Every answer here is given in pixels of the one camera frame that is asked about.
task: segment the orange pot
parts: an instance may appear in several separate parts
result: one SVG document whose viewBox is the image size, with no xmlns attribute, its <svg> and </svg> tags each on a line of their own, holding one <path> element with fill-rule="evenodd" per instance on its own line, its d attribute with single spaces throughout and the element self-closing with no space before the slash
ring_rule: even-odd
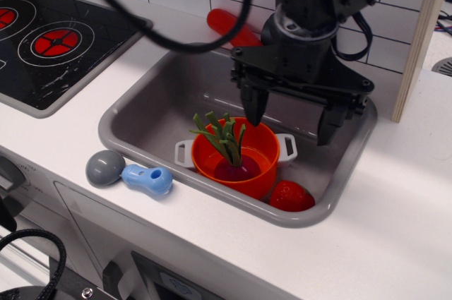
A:
<svg viewBox="0 0 452 300">
<path fill-rule="evenodd" d="M 264 124 L 253 126 L 243 117 L 235 119 L 234 135 L 239 136 L 240 127 L 245 124 L 246 131 L 242 141 L 242 155 L 247 155 L 259 166 L 261 173 L 249 180 L 225 181 L 214 177 L 214 171 L 222 160 L 223 156 L 202 136 L 197 135 L 192 148 L 191 158 L 198 173 L 228 186 L 236 191 L 261 199 L 273 187 L 276 180 L 276 166 L 280 156 L 280 145 L 274 132 Z M 208 125 L 207 130 L 213 134 L 212 126 Z"/>
</svg>

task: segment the knob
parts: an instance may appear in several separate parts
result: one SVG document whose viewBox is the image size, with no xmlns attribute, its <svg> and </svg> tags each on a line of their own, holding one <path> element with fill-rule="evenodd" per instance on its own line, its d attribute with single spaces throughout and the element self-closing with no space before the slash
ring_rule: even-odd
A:
<svg viewBox="0 0 452 300">
<path fill-rule="evenodd" d="M 25 182 L 25 176 L 11 161 L 0 156 L 0 187 L 6 192 L 18 188 Z"/>
<path fill-rule="evenodd" d="M 24 182 L 25 177 L 19 168 L 5 157 L 0 156 L 0 188 L 6 192 L 11 192 Z M 0 199 L 0 225 L 10 232 L 17 229 L 17 223 L 2 199 Z"/>
</svg>

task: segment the white pot handle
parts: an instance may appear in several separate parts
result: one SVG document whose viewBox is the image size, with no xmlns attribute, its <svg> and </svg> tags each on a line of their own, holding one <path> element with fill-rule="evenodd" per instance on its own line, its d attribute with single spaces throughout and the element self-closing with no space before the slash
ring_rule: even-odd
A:
<svg viewBox="0 0 452 300">
<path fill-rule="evenodd" d="M 179 141 L 176 144 L 176 148 L 174 149 L 174 162 L 178 164 L 179 166 L 185 167 L 185 168 L 195 168 L 195 165 L 193 161 L 191 160 L 191 146 L 193 145 L 194 140 L 183 140 Z M 184 151 L 183 160 L 179 160 L 179 151 Z"/>
<path fill-rule="evenodd" d="M 292 161 L 295 160 L 298 155 L 295 137 L 292 134 L 281 133 L 276 134 L 276 138 L 280 143 L 280 157 L 278 159 L 278 167 L 287 167 Z M 290 144 L 292 146 L 292 153 L 290 155 L 288 154 L 287 150 L 287 140 L 290 141 Z M 189 169 L 195 168 L 195 165 L 191 160 L 191 146 L 193 145 L 193 142 L 194 140 L 183 140 L 179 141 L 176 144 L 174 148 L 174 162 L 176 162 L 176 164 Z"/>
<path fill-rule="evenodd" d="M 280 143 L 280 157 L 278 159 L 278 167 L 287 167 L 298 156 L 297 144 L 295 143 L 295 137 L 292 134 L 276 134 L 276 138 Z M 287 141 L 290 141 L 292 147 L 292 153 L 288 154 Z"/>
</svg>

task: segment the red strawberry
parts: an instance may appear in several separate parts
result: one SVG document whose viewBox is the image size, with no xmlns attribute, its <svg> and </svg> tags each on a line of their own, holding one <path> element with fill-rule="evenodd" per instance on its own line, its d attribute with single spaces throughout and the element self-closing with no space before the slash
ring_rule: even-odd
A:
<svg viewBox="0 0 452 300">
<path fill-rule="evenodd" d="M 270 206 L 287 212 L 301 212 L 315 204 L 314 197 L 305 187 L 287 180 L 279 182 L 270 197 Z"/>
</svg>

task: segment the stovetop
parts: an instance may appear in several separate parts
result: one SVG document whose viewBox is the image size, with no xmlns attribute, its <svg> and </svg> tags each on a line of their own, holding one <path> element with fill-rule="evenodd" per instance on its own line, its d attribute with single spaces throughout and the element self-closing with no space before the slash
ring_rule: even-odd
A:
<svg viewBox="0 0 452 300">
<path fill-rule="evenodd" d="M 48 117 L 140 36 L 116 11 L 81 0 L 0 0 L 0 102 Z"/>
</svg>

